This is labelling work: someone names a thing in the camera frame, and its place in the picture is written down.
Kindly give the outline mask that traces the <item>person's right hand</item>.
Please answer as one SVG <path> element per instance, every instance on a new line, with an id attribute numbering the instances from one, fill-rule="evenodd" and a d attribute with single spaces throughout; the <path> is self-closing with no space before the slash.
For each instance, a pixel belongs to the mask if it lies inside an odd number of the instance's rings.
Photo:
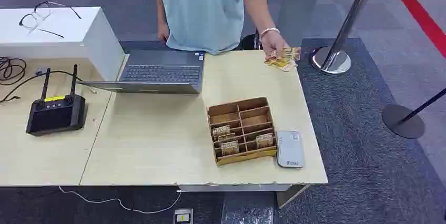
<path id="1" fill-rule="evenodd" d="M 158 23 L 157 25 L 157 37 L 160 41 L 167 43 L 170 35 L 170 30 L 166 22 Z"/>

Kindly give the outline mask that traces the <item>person's left hand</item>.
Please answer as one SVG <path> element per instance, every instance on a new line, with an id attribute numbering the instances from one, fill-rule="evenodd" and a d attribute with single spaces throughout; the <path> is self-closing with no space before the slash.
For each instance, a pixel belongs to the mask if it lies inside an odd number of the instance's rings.
<path id="1" fill-rule="evenodd" d="M 288 48 L 288 43 L 280 35 L 277 29 L 269 29 L 264 31 L 260 36 L 263 51 L 265 52 L 265 60 L 274 57 L 274 52 L 281 55 L 284 48 Z"/>

